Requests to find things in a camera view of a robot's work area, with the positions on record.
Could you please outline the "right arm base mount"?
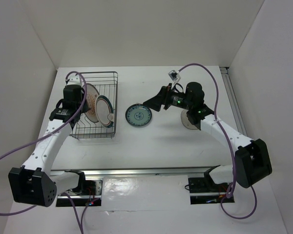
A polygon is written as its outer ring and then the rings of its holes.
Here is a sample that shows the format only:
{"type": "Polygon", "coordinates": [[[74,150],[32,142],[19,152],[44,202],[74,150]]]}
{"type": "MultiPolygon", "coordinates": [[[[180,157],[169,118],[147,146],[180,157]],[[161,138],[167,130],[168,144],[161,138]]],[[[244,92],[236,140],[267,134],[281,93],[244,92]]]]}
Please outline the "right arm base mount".
{"type": "Polygon", "coordinates": [[[218,166],[211,167],[201,177],[188,178],[188,184],[184,188],[189,191],[190,203],[193,204],[217,204],[234,203],[234,197],[226,198],[228,183],[216,184],[210,176],[210,172],[218,166]]]}

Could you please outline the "teal red rimmed plate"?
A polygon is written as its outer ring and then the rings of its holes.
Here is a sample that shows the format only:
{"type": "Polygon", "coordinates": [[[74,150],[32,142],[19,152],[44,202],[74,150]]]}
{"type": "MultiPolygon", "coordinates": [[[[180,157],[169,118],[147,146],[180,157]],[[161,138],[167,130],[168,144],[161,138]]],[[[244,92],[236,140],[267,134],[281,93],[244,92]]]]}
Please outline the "teal red rimmed plate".
{"type": "Polygon", "coordinates": [[[95,113],[99,123],[105,128],[111,128],[114,124],[114,109],[109,99],[99,95],[95,101],[95,113]]]}

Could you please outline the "orange sunburst white plate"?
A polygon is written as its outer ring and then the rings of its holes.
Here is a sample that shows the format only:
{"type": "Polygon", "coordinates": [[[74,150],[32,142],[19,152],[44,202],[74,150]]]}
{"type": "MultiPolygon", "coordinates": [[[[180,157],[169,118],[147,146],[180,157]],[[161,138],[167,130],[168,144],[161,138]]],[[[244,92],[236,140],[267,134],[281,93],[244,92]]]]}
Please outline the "orange sunburst white plate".
{"type": "Polygon", "coordinates": [[[96,89],[96,87],[90,83],[86,84],[87,88],[87,95],[86,95],[86,102],[88,104],[89,110],[85,112],[85,116],[93,123],[97,123],[98,118],[95,111],[95,103],[97,97],[100,95],[99,91],[96,89]]]}

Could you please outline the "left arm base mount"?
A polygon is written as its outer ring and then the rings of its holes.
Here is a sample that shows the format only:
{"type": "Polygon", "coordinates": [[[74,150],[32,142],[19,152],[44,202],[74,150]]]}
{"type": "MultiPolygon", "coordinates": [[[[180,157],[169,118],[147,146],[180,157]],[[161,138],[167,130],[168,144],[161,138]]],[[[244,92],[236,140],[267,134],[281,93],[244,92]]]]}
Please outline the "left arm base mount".
{"type": "Polygon", "coordinates": [[[103,180],[86,177],[83,171],[52,171],[51,179],[57,187],[56,207],[101,206],[103,180]]]}

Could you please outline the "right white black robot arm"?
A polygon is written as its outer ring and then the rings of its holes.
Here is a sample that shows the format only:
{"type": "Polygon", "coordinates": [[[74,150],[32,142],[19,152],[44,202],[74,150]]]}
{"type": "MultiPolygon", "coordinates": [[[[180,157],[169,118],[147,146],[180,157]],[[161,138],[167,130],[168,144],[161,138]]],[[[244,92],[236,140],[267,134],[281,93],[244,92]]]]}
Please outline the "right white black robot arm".
{"type": "Polygon", "coordinates": [[[233,154],[236,182],[243,188],[249,188],[269,176],[272,165],[266,143],[239,133],[216,117],[216,112],[204,103],[204,96],[202,85],[198,82],[188,83],[183,93],[175,91],[169,84],[161,87],[159,93],[143,105],[157,112],[170,106],[184,109],[192,126],[229,147],[233,154]]]}

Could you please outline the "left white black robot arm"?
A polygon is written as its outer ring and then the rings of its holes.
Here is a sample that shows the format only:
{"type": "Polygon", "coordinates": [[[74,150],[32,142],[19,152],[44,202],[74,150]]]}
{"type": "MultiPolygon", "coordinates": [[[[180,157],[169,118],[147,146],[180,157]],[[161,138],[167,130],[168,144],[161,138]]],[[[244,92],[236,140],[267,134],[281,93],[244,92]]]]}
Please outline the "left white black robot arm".
{"type": "Polygon", "coordinates": [[[55,177],[50,177],[50,172],[64,141],[86,110],[86,87],[66,85],[63,98],[50,114],[42,140],[23,165],[12,168],[8,174],[15,202],[49,207],[58,195],[68,190],[77,195],[85,192],[87,183],[83,172],[66,170],[55,177]]]}

